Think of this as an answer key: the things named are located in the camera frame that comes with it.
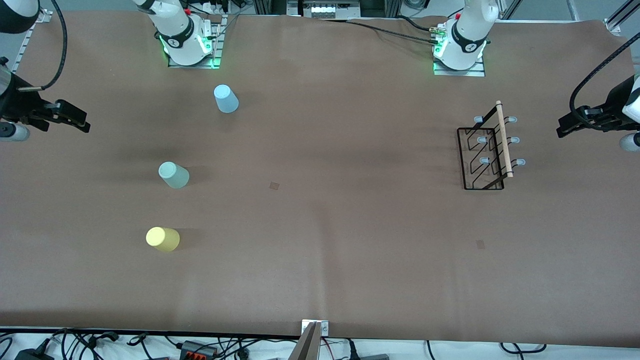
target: yellow cup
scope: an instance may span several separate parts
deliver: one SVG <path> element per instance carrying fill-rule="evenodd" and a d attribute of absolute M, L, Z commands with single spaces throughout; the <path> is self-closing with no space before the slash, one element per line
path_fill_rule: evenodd
<path fill-rule="evenodd" d="M 147 244 L 163 252 L 171 252 L 178 247 L 180 234 L 169 227 L 152 227 L 147 231 Z"/>

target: wooden dowel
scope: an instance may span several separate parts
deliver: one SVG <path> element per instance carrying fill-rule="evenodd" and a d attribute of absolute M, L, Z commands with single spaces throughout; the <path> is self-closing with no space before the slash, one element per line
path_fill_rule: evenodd
<path fill-rule="evenodd" d="M 495 102 L 495 107 L 498 110 L 498 123 L 500 125 L 500 137 L 502 141 L 502 153 L 504 155 L 504 162 L 506 164 L 507 177 L 513 177 L 513 167 L 511 167 L 511 155 L 509 155 L 509 142 L 507 141 L 507 131 L 504 127 L 504 114 L 502 113 L 502 103 L 498 100 Z"/>

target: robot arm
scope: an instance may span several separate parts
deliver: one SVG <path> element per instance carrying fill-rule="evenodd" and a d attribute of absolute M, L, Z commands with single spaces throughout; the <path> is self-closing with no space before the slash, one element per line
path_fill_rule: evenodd
<path fill-rule="evenodd" d="M 66 43 L 64 20 L 57 3 L 52 3 L 60 16 Z M 39 0 L 0 0 L 0 32 L 22 33 L 35 23 L 39 14 Z M 66 45 L 63 46 L 63 58 L 65 52 Z M 33 87 L 9 71 L 7 61 L 7 58 L 0 58 L 0 117 L 9 121 L 0 122 L 0 141 L 27 140 L 29 129 L 24 125 L 47 131 L 50 122 L 68 124 L 84 133 L 89 132 L 90 125 L 85 121 L 84 111 L 64 100 L 45 101 L 38 93 L 55 82 L 62 71 L 62 61 L 54 79 L 40 87 Z"/>
<path fill-rule="evenodd" d="M 132 0 L 149 15 L 167 55 L 179 65 L 193 65 L 210 54 L 211 21 L 184 12 L 179 0 Z"/>
<path fill-rule="evenodd" d="M 438 26 L 446 32 L 436 37 L 439 44 L 433 47 L 434 58 L 454 70 L 471 68 L 482 56 L 486 37 L 499 13 L 495 0 L 465 0 L 459 19 L 449 19 Z"/>
<path fill-rule="evenodd" d="M 576 96 L 584 85 L 638 39 L 640 33 L 615 50 L 576 86 L 569 99 L 571 112 L 558 120 L 559 127 L 556 132 L 559 138 L 581 129 L 594 129 L 604 133 L 617 130 L 640 131 L 640 79 L 634 76 L 614 87 L 602 105 L 595 108 L 586 105 L 575 107 Z M 625 151 L 639 152 L 640 133 L 625 135 L 620 140 L 620 147 Z"/>

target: table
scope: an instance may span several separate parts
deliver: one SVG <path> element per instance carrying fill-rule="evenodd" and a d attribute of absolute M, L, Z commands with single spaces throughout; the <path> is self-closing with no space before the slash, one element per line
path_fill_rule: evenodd
<path fill-rule="evenodd" d="M 66 18 L 43 96 L 92 130 L 0 144 L 0 323 L 297 334 L 321 318 L 337 337 L 638 346 L 638 157 L 621 133 L 555 134 L 623 41 L 602 23 L 496 24 L 487 76 L 457 78 L 432 74 L 426 44 L 344 23 L 242 16 L 220 70 L 179 70 L 142 13 Z M 38 25 L 19 75 L 48 81 L 60 47 L 57 20 Z M 579 104 L 632 71 L 620 56 Z M 496 100 L 527 166 L 466 192 L 456 128 Z M 190 184 L 167 187 L 164 161 Z M 175 252 L 145 243 L 158 225 Z"/>

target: cable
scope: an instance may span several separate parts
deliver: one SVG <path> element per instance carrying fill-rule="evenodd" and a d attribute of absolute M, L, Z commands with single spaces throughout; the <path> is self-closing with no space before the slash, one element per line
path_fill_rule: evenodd
<path fill-rule="evenodd" d="M 243 13 L 243 12 L 245 12 L 245 11 L 247 11 L 247 10 L 249 10 L 249 9 L 250 9 L 250 7 L 249 7 L 249 6 L 245 6 L 245 9 L 244 9 L 244 10 L 242 10 L 241 8 L 240 8 L 240 9 L 238 9 L 238 11 L 236 12 L 236 16 L 234 16 L 234 18 L 233 18 L 233 19 L 231 19 L 231 21 L 227 24 L 227 26 L 225 26 L 225 29 L 224 29 L 224 30 L 222 30 L 222 32 L 218 35 L 218 37 L 220 37 L 220 36 L 224 35 L 224 33 L 225 33 L 225 32 L 227 32 L 227 29 L 231 26 L 231 24 L 233 24 L 233 23 L 234 23 L 234 21 L 236 21 L 236 20 L 237 20 L 237 18 L 240 16 L 240 14 L 241 14 L 241 13 Z"/>
<path fill-rule="evenodd" d="M 191 4 L 189 2 L 189 0 L 180 0 L 180 4 L 182 4 L 183 8 L 192 8 L 194 10 L 198 10 L 198 12 L 196 13 L 201 13 L 201 14 L 207 14 L 204 11 L 202 11 L 202 9 L 198 9 L 197 7 L 195 7 L 195 5 Z"/>
<path fill-rule="evenodd" d="M 171 339 L 170 339 L 167 335 L 165 335 L 165 336 L 164 336 L 164 338 L 165 338 L 167 341 L 169 341 L 169 342 L 171 343 L 171 345 L 173 345 L 174 347 L 178 347 L 178 343 L 174 343 L 173 341 L 171 341 Z"/>
<path fill-rule="evenodd" d="M 240 339 L 240 340 L 238 341 L 238 345 L 240 345 L 240 346 L 242 347 L 242 339 Z M 239 359 L 239 360 L 249 360 L 249 350 L 247 350 L 247 349 L 245 349 L 245 348 L 244 348 L 244 349 L 241 349 L 241 350 L 238 350 L 238 352 L 236 352 L 236 353 L 234 354 L 234 360 L 235 360 L 235 359 Z"/>
<path fill-rule="evenodd" d="M 67 339 L 67 330 L 65 329 L 65 334 L 62 336 L 62 342 L 60 343 L 60 352 L 62 353 L 62 359 L 67 360 L 67 354 L 65 353 L 65 340 Z"/>
<path fill-rule="evenodd" d="M 87 341 L 84 339 L 84 336 L 81 336 L 78 332 L 75 332 L 75 331 L 73 331 L 73 330 L 62 329 L 62 331 L 69 331 L 69 332 L 71 332 L 71 333 L 76 337 L 76 339 L 78 339 L 78 341 L 79 341 L 80 343 L 82 343 L 82 345 L 84 345 L 84 349 L 80 352 L 80 359 L 82 359 L 82 355 L 83 355 L 84 351 L 85 351 L 86 349 L 89 349 L 89 350 L 91 351 L 91 353 L 93 354 L 93 358 L 94 358 L 94 359 L 104 360 L 104 358 L 103 358 L 102 356 L 100 356 L 100 354 L 98 354 L 98 353 L 94 350 L 94 348 L 95 348 L 95 344 L 93 344 L 93 346 L 91 346 L 91 345 L 90 345 L 90 343 L 89 343 L 89 342 L 87 342 Z"/>
<path fill-rule="evenodd" d="M 436 45 L 438 42 L 436 40 L 432 40 L 432 39 L 425 39 L 425 38 L 419 38 L 419 37 L 413 37 L 411 35 L 407 35 L 407 34 L 402 34 L 402 33 L 396 33 L 395 31 L 391 31 L 391 30 L 387 30 L 387 29 L 382 29 L 382 28 L 378 28 L 376 26 L 371 26 L 371 25 L 367 25 L 367 24 L 362 24 L 361 22 L 351 22 L 351 21 L 346 21 L 347 24 L 353 24 L 353 25 L 359 25 L 359 26 L 364 26 L 365 28 L 369 28 L 369 29 L 373 29 L 376 31 L 382 31 L 383 33 L 388 33 L 391 35 L 395 35 L 397 37 L 403 37 L 403 38 L 409 38 L 409 39 L 413 39 L 413 40 L 418 40 L 418 41 L 424 41 L 427 42 L 429 44 L 433 44 Z"/>
<path fill-rule="evenodd" d="M 329 351 L 329 355 L 331 355 L 331 360 L 335 360 L 335 356 L 333 356 L 333 351 L 331 351 L 331 346 L 329 346 L 327 340 L 325 338 L 322 338 L 322 341 L 324 341 L 324 343 L 326 344 L 326 349 Z"/>
<path fill-rule="evenodd" d="M 404 4 L 414 10 L 423 11 L 429 6 L 431 0 L 404 0 Z"/>
<path fill-rule="evenodd" d="M 422 31 L 429 31 L 429 28 L 425 28 L 424 26 L 420 26 L 418 24 L 416 24 L 415 22 L 413 22 L 413 20 L 411 20 L 411 18 L 406 17 L 404 15 L 398 15 L 397 16 L 398 19 L 404 19 L 406 20 L 411 26 L 413 26 L 416 29 L 420 29 Z"/>
<path fill-rule="evenodd" d="M 290 340 L 290 339 L 284 339 L 284 340 L 271 340 L 271 339 L 262 339 L 263 341 L 268 341 L 270 343 L 281 343 L 283 341 L 289 341 L 291 343 L 298 343 L 298 340 Z"/>
<path fill-rule="evenodd" d="M 65 351 L 64 347 L 61 349 L 61 351 L 63 351 L 64 353 L 62 354 L 62 358 L 63 359 L 68 359 L 69 355 L 73 356 L 73 351 L 71 351 L 71 349 L 76 349 L 77 345 L 80 344 L 80 341 L 78 341 L 78 339 L 74 339 L 71 342 L 71 345 L 69 345 L 69 347 L 67 348 L 67 351 Z"/>
<path fill-rule="evenodd" d="M 70 354 L 70 356 L 69 356 L 69 360 L 73 360 L 73 358 L 74 358 L 74 354 L 76 353 L 76 349 L 78 348 L 78 345 L 80 345 L 80 344 L 81 344 L 81 343 L 80 343 L 80 340 L 77 338 L 78 336 L 81 336 L 81 337 L 82 337 L 82 339 L 84 339 L 84 337 L 85 337 L 85 335 L 78 335 L 78 334 L 76 334 L 76 341 L 77 341 L 77 343 L 74 345 L 73 349 L 71 349 L 71 354 Z"/>
<path fill-rule="evenodd" d="M 433 356 L 433 352 L 431 351 L 431 342 L 429 340 L 427 340 L 427 350 L 429 350 L 429 356 L 431 356 L 431 360 L 436 360 L 436 358 Z"/>
<path fill-rule="evenodd" d="M 0 360 L 2 360 L 2 358 L 6 355 L 6 352 L 9 351 L 11 345 L 13 345 L 13 338 L 4 338 L 0 340 L 0 344 L 4 343 L 5 341 L 8 341 L 9 344 L 6 345 L 6 348 L 4 348 L 4 351 L 2 351 L 2 354 L 0 354 Z"/>
<path fill-rule="evenodd" d="M 145 351 L 145 354 L 147 355 L 147 358 L 149 358 L 149 360 L 153 360 L 153 357 L 151 357 L 151 355 L 149 355 L 149 350 L 147 350 L 147 346 L 145 345 L 145 342 L 141 341 L 140 345 L 142 345 L 142 350 Z"/>
<path fill-rule="evenodd" d="M 52 87 L 53 84 L 55 84 L 58 78 L 60 77 L 60 74 L 62 74 L 62 69 L 65 67 L 65 60 L 67 59 L 67 23 L 65 22 L 65 18 L 62 16 L 62 11 L 60 11 L 60 7 L 58 6 L 58 3 L 56 2 L 56 0 L 51 0 L 51 4 L 53 4 L 53 7 L 56 9 L 56 13 L 60 18 L 60 24 L 62 25 L 62 55 L 60 56 L 60 64 L 58 65 L 58 71 L 56 71 L 56 74 L 53 76 L 53 79 L 51 79 L 51 81 L 48 82 L 48 84 L 43 86 L 33 86 L 33 87 L 28 86 L 24 88 L 19 88 L 18 91 L 34 92 L 34 91 L 46 90 Z"/>
<path fill-rule="evenodd" d="M 224 359 L 226 359 L 226 358 L 230 357 L 231 355 L 234 355 L 234 354 L 235 354 L 235 353 L 237 353 L 238 351 L 240 351 L 240 350 L 242 350 L 242 349 L 245 349 L 245 348 L 248 348 L 249 346 L 251 346 L 251 345 L 253 345 L 253 344 L 257 343 L 257 342 L 262 341 L 262 339 L 256 339 L 256 340 L 253 340 L 253 341 L 249 342 L 247 345 L 241 345 L 237 350 L 234 350 L 234 351 L 230 352 L 229 354 L 227 354 L 227 351 L 228 351 L 230 348 L 233 348 L 234 346 L 236 346 L 240 341 L 241 341 L 241 339 L 239 339 L 239 340 L 238 340 L 236 343 L 234 343 L 234 344 L 230 344 L 230 345 L 229 345 L 229 346 L 228 346 L 228 347 L 227 347 L 227 348 L 226 348 L 222 353 L 220 353 L 220 354 L 218 354 L 218 355 L 216 356 L 216 359 L 224 360 Z M 209 344 L 202 345 L 201 347 L 197 348 L 197 349 L 196 349 L 196 350 L 194 350 L 193 352 L 198 352 L 198 351 L 202 350 L 202 349 L 203 349 L 203 348 L 205 348 L 205 347 L 208 347 L 208 346 L 211 346 L 211 345 L 215 345 L 215 344 L 216 344 L 216 343 L 209 343 Z"/>
<path fill-rule="evenodd" d="M 347 338 L 347 341 L 349 342 L 349 348 L 351 349 L 351 356 L 349 357 L 349 360 L 360 360 L 360 356 L 358 356 L 358 350 L 356 349 L 356 345 L 353 340 Z"/>
<path fill-rule="evenodd" d="M 140 335 L 134 336 L 129 341 L 127 341 L 127 345 L 129 345 L 130 347 L 134 347 L 138 344 L 142 345 L 142 350 L 145 351 L 145 355 L 147 355 L 147 359 L 153 360 L 153 357 L 151 357 L 151 355 L 149 354 L 149 351 L 147 350 L 147 346 L 145 345 L 145 339 L 147 338 L 147 335 L 148 335 L 147 332 L 143 332 Z"/>
<path fill-rule="evenodd" d="M 593 71 L 591 71 L 589 73 L 589 75 L 587 75 L 586 78 L 584 78 L 584 80 L 582 80 L 581 83 L 578 84 L 578 86 L 576 86 L 576 88 L 573 90 L 573 92 L 571 93 L 571 97 L 569 98 L 569 109 L 571 110 L 571 114 L 573 114 L 573 116 L 578 119 L 585 127 L 588 127 L 589 129 L 594 129 L 594 130 L 600 130 L 600 131 L 610 131 L 610 130 L 615 130 L 615 129 L 604 129 L 601 126 L 597 126 L 594 125 L 590 122 L 588 122 L 584 117 L 582 117 L 582 115 L 580 115 L 580 113 L 575 109 L 575 98 L 578 96 L 578 93 L 580 92 L 580 90 L 582 90 L 582 88 L 584 87 L 584 85 L 586 85 L 589 80 L 591 80 L 591 78 L 593 78 L 595 76 L 595 74 L 598 74 L 598 72 L 600 72 L 600 70 L 602 70 L 602 68 L 604 68 L 605 66 L 607 66 L 608 63 L 612 62 L 613 59 L 617 58 L 618 55 L 620 55 L 624 50 L 626 50 L 628 47 L 631 46 L 631 44 L 633 44 L 634 42 L 636 42 L 636 40 L 638 40 L 640 38 L 640 33 L 637 33 L 634 35 L 634 37 L 630 38 L 627 42 L 625 42 L 624 44 L 622 44 L 622 46 L 620 46 L 617 50 L 615 50 L 611 55 L 609 55 L 608 58 L 606 58 L 602 63 L 600 63 L 600 65 L 598 65 L 595 69 L 593 69 Z"/>
<path fill-rule="evenodd" d="M 503 349 L 505 352 L 511 354 L 511 355 L 519 355 L 520 356 L 520 360 L 524 360 L 524 354 L 537 354 L 539 352 L 543 352 L 545 351 L 545 349 L 547 348 L 547 344 L 542 344 L 542 347 L 539 349 L 534 349 L 534 350 L 522 350 L 518 344 L 516 343 L 511 343 L 515 348 L 516 351 L 512 351 L 507 349 L 506 347 L 504 347 L 504 343 L 500 343 L 500 348 Z"/>
<path fill-rule="evenodd" d="M 464 9 L 465 8 L 460 8 L 459 10 L 456 10 L 456 11 L 452 12 L 451 15 L 447 16 L 447 19 L 450 19 L 453 15 L 456 15 L 457 13 L 461 12 Z"/>

